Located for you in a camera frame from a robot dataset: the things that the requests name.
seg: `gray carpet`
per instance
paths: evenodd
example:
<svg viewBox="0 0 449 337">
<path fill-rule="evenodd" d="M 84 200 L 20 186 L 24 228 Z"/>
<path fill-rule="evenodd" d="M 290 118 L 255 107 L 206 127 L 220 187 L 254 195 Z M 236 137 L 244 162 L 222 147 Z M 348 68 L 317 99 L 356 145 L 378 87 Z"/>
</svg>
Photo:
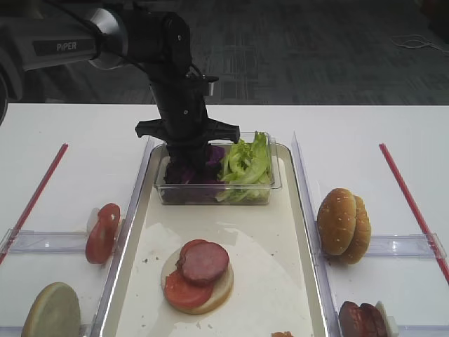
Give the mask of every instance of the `gray carpet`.
<svg viewBox="0 0 449 337">
<path fill-rule="evenodd" d="M 210 104 L 449 105 L 449 57 L 390 41 L 421 34 L 449 49 L 412 0 L 144 2 L 189 23 L 195 63 L 220 77 Z M 80 63 L 39 78 L 40 95 L 51 102 L 153 103 L 147 79 L 133 68 Z M 26 100 L 40 99 L 35 89 Z"/>
</svg>

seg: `white cable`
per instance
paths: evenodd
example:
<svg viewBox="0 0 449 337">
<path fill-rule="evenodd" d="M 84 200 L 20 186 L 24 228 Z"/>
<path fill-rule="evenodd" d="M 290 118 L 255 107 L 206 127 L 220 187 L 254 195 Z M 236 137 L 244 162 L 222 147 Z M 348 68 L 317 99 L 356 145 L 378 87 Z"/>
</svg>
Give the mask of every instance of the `white cable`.
<svg viewBox="0 0 449 337">
<path fill-rule="evenodd" d="M 394 41 L 395 39 L 407 39 L 405 41 Z M 445 51 L 440 46 L 434 44 L 432 41 L 426 39 L 422 35 L 395 35 L 390 38 L 391 42 L 398 47 L 409 49 L 420 49 L 425 47 L 434 48 L 440 51 L 444 56 L 449 56 L 449 51 Z"/>
</svg>

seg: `clear plastic box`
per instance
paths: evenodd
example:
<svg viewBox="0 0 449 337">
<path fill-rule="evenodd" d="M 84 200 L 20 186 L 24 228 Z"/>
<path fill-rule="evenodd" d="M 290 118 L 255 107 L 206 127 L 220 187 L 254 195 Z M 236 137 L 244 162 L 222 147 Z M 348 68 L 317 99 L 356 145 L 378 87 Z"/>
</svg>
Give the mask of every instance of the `clear plastic box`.
<svg viewBox="0 0 449 337">
<path fill-rule="evenodd" d="M 269 183 L 234 185 L 234 184 L 167 184 L 164 180 L 166 167 L 170 162 L 168 150 L 165 145 L 161 151 L 161 158 L 154 180 L 162 204 L 224 204 L 224 205 L 263 205 L 268 204 L 272 190 L 282 186 L 279 175 L 279 161 L 276 150 L 276 141 L 267 136 L 268 157 L 271 158 L 269 167 Z M 254 139 L 254 132 L 241 133 L 241 139 L 251 143 Z M 229 152 L 232 142 L 226 140 L 216 140 L 210 142 L 211 145 L 223 147 L 226 153 Z M 235 197 L 220 200 L 220 195 L 230 193 Z"/>
</svg>

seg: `white tray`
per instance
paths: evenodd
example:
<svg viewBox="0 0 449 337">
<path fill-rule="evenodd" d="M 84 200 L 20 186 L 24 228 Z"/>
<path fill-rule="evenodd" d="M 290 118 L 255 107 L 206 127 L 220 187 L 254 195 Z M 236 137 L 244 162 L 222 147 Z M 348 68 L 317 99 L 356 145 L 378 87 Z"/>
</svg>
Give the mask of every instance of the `white tray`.
<svg viewBox="0 0 449 337">
<path fill-rule="evenodd" d="M 103 336 L 324 336 L 288 148 L 277 145 L 283 187 L 267 206 L 161 205 L 152 188 L 160 150 L 150 159 Z M 164 300 L 160 274 L 170 254 L 196 238 L 229 252 L 234 290 L 215 311 L 186 315 Z"/>
</svg>

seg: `tomato slice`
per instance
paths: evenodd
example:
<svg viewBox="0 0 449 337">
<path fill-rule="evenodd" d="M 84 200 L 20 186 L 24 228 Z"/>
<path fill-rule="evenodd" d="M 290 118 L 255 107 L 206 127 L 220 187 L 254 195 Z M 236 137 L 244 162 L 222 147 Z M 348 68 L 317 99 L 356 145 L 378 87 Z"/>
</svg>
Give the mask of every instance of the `tomato slice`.
<svg viewBox="0 0 449 337">
<path fill-rule="evenodd" d="M 182 248 L 181 248 L 181 252 L 180 252 L 180 256 L 184 257 L 184 255 L 186 254 L 186 252 L 191 249 L 193 246 L 196 246 L 197 244 L 204 244 L 206 243 L 206 240 L 202 240 L 202 239 L 195 239 L 195 240 L 191 240 L 189 242 L 187 242 Z"/>
<path fill-rule="evenodd" d="M 103 264 L 111 256 L 119 221 L 120 208 L 116 204 L 108 204 L 100 209 L 98 222 L 86 242 L 89 263 Z"/>
<path fill-rule="evenodd" d="M 178 270 L 166 277 L 163 293 L 166 300 L 180 308 L 196 308 L 203 305 L 212 296 L 213 284 L 193 286 L 186 282 Z"/>
</svg>

